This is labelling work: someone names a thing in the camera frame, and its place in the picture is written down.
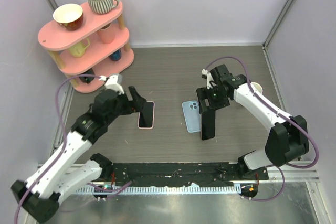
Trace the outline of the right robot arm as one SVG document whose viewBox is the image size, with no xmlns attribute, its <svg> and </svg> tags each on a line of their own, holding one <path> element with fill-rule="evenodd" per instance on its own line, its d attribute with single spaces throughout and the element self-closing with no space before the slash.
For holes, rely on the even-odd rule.
<svg viewBox="0 0 336 224">
<path fill-rule="evenodd" d="M 309 150 L 306 120 L 291 116 L 266 99 L 243 74 L 232 75 L 225 65 L 202 70 L 207 84 L 196 90 L 201 122 L 201 140 L 215 137 L 216 111 L 230 105 L 242 105 L 268 131 L 265 147 L 241 156 L 237 173 L 250 179 L 256 170 L 274 165 L 281 167 Z"/>
</svg>

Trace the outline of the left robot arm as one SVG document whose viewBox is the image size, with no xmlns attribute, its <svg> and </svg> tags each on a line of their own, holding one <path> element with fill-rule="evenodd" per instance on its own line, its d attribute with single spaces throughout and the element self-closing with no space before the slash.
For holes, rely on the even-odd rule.
<svg viewBox="0 0 336 224">
<path fill-rule="evenodd" d="M 146 99 L 133 86 L 129 91 L 131 100 L 122 89 L 100 91 L 89 110 L 76 119 L 49 160 L 28 179 L 12 184 L 11 191 L 18 208 L 24 208 L 38 223 L 46 223 L 78 187 L 95 179 L 105 182 L 111 177 L 111 162 L 102 156 L 89 160 L 70 175 L 65 172 L 107 132 L 117 117 L 143 110 Z"/>
</svg>

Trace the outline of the light blue phone case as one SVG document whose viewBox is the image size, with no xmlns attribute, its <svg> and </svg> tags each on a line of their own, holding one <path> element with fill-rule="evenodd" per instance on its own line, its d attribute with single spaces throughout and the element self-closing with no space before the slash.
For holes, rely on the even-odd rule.
<svg viewBox="0 0 336 224">
<path fill-rule="evenodd" d="M 197 101 L 186 101 L 182 103 L 185 124 L 189 133 L 201 131 L 201 117 Z"/>
</svg>

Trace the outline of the black phone gold edge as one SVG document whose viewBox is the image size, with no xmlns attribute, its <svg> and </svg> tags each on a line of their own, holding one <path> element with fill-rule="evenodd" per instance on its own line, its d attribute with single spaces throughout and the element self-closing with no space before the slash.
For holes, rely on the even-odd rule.
<svg viewBox="0 0 336 224">
<path fill-rule="evenodd" d="M 209 140 L 215 137 L 216 112 L 213 109 L 201 114 L 201 140 Z"/>
</svg>

